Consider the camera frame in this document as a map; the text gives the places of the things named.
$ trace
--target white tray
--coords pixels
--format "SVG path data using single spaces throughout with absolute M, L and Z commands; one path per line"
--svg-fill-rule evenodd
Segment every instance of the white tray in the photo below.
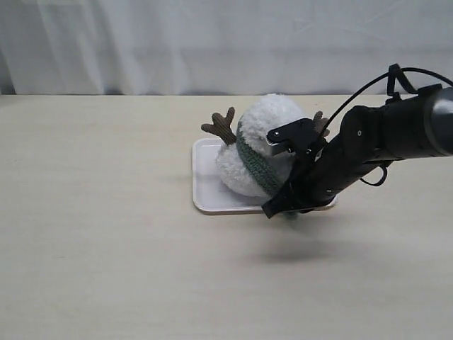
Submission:
M 266 198 L 250 198 L 239 195 L 225 186 L 217 175 L 215 158 L 222 145 L 220 138 L 204 138 L 194 143 L 192 148 L 193 202 L 205 214 L 253 214 L 264 213 L 261 205 Z M 331 209 L 336 199 L 326 207 Z

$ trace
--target brown antler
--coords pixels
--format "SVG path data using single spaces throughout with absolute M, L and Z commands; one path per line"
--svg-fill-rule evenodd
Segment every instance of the brown antler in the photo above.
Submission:
M 328 118 L 323 118 L 323 112 L 322 111 L 318 111 L 318 112 L 315 113 L 313 121 L 314 121 L 314 129 L 315 129 L 315 131 L 317 133 L 321 133 L 322 129 L 324 128 L 324 126 L 328 122 Z M 327 137 L 330 133 L 331 132 L 328 129 L 326 129 L 326 131 L 324 132 L 324 137 Z
M 231 122 L 234 118 L 234 108 L 230 107 L 226 112 L 226 117 L 222 117 L 220 113 L 212 114 L 212 122 L 214 124 L 203 124 L 201 130 L 219 136 L 226 145 L 232 145 L 236 142 L 236 136 L 231 131 Z

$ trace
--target stuffed snowman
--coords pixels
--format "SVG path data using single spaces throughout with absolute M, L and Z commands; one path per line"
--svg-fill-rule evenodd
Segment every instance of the stuffed snowman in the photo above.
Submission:
M 260 97 L 243 113 L 236 134 L 230 127 L 234 114 L 235 109 L 230 107 L 225 117 L 214 113 L 213 124 L 201 126 L 203 131 L 220 137 L 224 142 L 215 160 L 219 177 L 235 193 L 271 198 L 288 178 L 294 155 L 288 152 L 272 155 L 266 135 L 270 130 L 307 116 L 292 99 L 275 93 Z M 322 112 L 316 113 L 317 132 L 326 121 Z

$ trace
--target beige table surface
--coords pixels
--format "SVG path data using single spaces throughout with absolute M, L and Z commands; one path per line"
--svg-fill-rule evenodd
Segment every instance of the beige table surface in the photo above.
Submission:
M 0 339 L 452 339 L 453 159 L 298 230 L 194 208 L 200 125 L 255 100 L 0 96 Z

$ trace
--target white backdrop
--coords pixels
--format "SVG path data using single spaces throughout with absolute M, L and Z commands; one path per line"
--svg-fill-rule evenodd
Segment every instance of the white backdrop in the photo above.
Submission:
M 452 17 L 452 0 L 0 0 L 0 89 L 345 94 L 395 62 L 453 77 Z

